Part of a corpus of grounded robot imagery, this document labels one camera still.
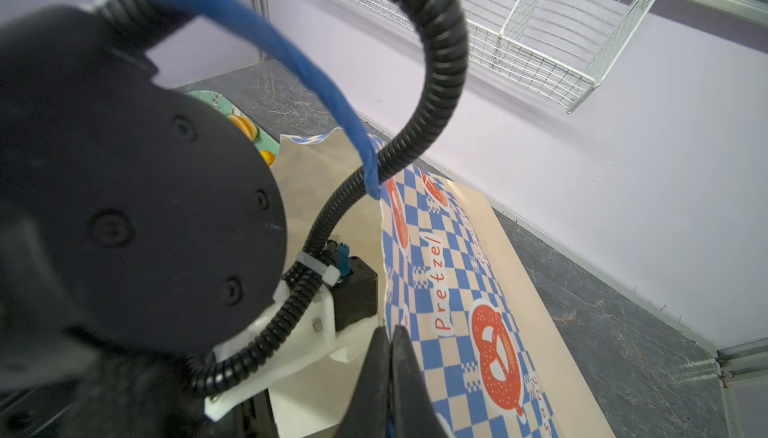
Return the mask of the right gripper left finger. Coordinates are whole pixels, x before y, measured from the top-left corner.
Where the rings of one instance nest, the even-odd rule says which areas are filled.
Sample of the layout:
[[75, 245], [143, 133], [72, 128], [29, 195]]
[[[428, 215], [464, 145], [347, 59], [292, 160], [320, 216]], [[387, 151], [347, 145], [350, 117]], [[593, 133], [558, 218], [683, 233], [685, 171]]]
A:
[[384, 438], [388, 433], [391, 344], [385, 327], [373, 332], [360, 376], [336, 438]]

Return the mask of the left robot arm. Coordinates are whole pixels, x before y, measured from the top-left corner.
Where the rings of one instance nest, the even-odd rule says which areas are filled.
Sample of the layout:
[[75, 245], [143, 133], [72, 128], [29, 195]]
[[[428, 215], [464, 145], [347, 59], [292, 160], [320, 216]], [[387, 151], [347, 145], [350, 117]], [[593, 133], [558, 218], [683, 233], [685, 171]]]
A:
[[[100, 0], [2, 25], [3, 436], [274, 437], [270, 385], [356, 334], [367, 353], [340, 434], [442, 434], [406, 332], [374, 321], [378, 273], [332, 238], [435, 142], [465, 84], [460, 0], [391, 1], [426, 73], [381, 149], [337, 85], [238, 0]], [[153, 81], [147, 51], [198, 16], [287, 68], [359, 156], [295, 255], [257, 147]]]

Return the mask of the checkered paper bag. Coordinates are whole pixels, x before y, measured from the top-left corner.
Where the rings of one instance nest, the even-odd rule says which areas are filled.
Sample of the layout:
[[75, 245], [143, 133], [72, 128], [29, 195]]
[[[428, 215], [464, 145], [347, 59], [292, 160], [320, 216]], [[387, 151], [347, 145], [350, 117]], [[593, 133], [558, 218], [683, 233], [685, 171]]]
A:
[[392, 0], [425, 52], [424, 88], [378, 152], [383, 311], [407, 329], [446, 437], [608, 437], [611, 428], [488, 202], [421, 170], [461, 96], [459, 0]]

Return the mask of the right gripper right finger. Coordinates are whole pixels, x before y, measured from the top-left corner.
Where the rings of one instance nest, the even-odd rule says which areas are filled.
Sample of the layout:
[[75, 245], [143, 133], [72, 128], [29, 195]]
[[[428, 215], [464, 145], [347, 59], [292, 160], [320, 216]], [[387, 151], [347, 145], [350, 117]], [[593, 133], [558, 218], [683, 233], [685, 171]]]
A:
[[408, 331], [397, 325], [391, 340], [391, 436], [446, 437], [429, 397]]

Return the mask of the yellow fake bread loaf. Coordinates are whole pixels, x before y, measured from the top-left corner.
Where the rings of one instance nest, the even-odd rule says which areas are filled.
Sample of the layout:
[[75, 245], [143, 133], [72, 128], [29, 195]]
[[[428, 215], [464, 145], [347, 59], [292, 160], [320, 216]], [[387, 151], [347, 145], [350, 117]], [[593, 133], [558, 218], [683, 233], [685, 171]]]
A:
[[241, 115], [232, 114], [229, 120], [240, 129], [251, 142], [254, 142], [259, 135], [259, 128], [249, 118]]

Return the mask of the round striped fake bun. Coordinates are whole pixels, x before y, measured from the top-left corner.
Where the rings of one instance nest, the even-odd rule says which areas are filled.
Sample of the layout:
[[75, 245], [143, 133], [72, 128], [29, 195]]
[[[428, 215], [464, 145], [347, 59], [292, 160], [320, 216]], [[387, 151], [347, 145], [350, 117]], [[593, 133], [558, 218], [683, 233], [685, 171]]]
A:
[[275, 154], [273, 152], [271, 152], [270, 150], [264, 149], [264, 150], [260, 151], [260, 154], [261, 154], [263, 160], [265, 161], [265, 163], [268, 166], [272, 166], [273, 165], [273, 163], [275, 162], [275, 159], [276, 159], [276, 156], [275, 156]]

